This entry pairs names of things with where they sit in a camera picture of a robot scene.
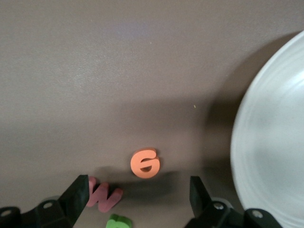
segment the green foam letter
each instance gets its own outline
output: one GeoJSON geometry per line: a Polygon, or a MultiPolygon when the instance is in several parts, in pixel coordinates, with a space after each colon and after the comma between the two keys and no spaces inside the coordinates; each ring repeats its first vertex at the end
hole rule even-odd
{"type": "Polygon", "coordinates": [[[105,228],[132,228],[132,222],[127,217],[112,214],[105,228]]]}

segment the white plate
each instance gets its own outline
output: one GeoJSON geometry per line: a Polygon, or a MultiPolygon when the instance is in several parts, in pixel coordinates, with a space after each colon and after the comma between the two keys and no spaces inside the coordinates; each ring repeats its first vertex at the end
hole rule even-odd
{"type": "Polygon", "coordinates": [[[258,73],[235,120],[231,166],[245,209],[304,228],[304,32],[258,73]]]}

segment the screw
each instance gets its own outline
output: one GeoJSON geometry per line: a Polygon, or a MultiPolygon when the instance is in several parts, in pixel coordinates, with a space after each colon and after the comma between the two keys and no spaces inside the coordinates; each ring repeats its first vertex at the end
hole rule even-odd
{"type": "Polygon", "coordinates": [[[50,208],[52,205],[53,205],[52,202],[48,202],[48,203],[46,203],[45,205],[43,205],[43,208],[44,208],[44,209],[47,209],[47,208],[50,208]]]}
{"type": "Polygon", "coordinates": [[[5,216],[9,215],[10,213],[11,213],[11,210],[5,210],[4,212],[2,212],[0,214],[0,217],[5,217],[5,216]]]}
{"type": "Polygon", "coordinates": [[[221,204],[221,203],[215,203],[215,204],[213,204],[213,206],[214,206],[216,209],[218,209],[218,210],[223,210],[223,209],[224,209],[224,206],[223,206],[223,204],[221,204]]]}
{"type": "Polygon", "coordinates": [[[254,217],[259,218],[259,219],[261,219],[263,217],[263,214],[258,210],[253,210],[252,214],[254,217]]]}

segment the letter w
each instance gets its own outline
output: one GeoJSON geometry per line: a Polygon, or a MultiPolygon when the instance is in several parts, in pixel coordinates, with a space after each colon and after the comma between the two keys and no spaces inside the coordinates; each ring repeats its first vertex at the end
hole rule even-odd
{"type": "Polygon", "coordinates": [[[123,196],[122,189],[115,189],[112,195],[108,198],[109,183],[101,183],[98,188],[93,192],[96,185],[96,178],[89,177],[89,190],[90,198],[87,207],[92,207],[98,202],[99,211],[108,212],[115,204],[117,204],[123,196]]]}

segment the foam piece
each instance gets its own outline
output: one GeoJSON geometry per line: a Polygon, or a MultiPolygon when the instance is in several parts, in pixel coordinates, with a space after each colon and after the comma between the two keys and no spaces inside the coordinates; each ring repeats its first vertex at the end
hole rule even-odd
{"type": "Polygon", "coordinates": [[[132,221],[127,217],[112,214],[105,228],[132,228],[132,221]]]}
{"type": "Polygon", "coordinates": [[[140,178],[151,178],[160,170],[161,163],[154,148],[144,148],[134,153],[131,159],[131,170],[140,178]]]}
{"type": "Polygon", "coordinates": [[[112,207],[117,204],[123,196],[124,191],[120,188],[117,188],[113,193],[108,197],[109,194],[109,183],[101,183],[97,189],[93,192],[93,189],[96,185],[96,178],[89,177],[89,193],[90,198],[87,202],[87,207],[92,207],[98,202],[98,209],[100,212],[108,212],[112,207]]]}

